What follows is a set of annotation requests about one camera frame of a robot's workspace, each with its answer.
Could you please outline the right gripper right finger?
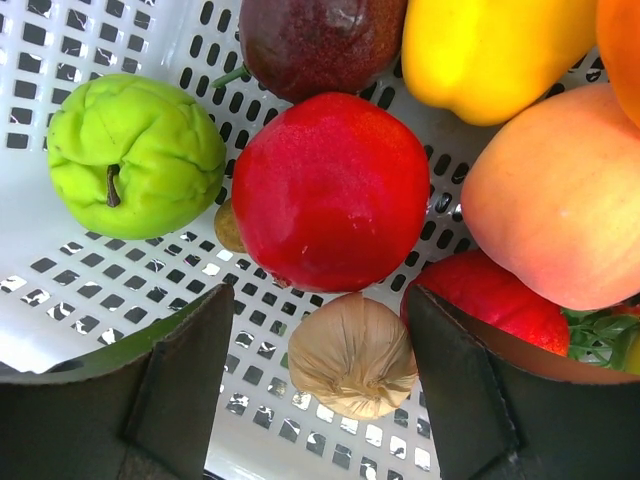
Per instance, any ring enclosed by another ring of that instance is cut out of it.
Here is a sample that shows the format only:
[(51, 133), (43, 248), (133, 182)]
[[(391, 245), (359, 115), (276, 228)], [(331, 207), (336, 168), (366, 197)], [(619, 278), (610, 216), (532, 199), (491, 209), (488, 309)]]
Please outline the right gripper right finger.
[(421, 287), (407, 300), (442, 478), (638, 478), (638, 376), (547, 352)]

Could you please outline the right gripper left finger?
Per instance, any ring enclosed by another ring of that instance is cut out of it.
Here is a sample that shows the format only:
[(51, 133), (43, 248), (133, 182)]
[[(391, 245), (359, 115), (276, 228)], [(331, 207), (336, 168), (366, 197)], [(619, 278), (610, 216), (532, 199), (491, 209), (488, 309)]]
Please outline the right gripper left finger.
[(3, 374), (2, 478), (202, 478), (233, 314), (220, 284), (107, 347)]

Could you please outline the beige garlic bulb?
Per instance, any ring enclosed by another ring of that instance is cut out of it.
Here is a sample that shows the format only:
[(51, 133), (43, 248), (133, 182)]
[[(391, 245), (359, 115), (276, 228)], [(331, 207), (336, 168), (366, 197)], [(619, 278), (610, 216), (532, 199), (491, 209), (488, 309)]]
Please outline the beige garlic bulb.
[(288, 342), (293, 385), (354, 420), (399, 408), (418, 371), (407, 327), (360, 292), (331, 300), (305, 317)]

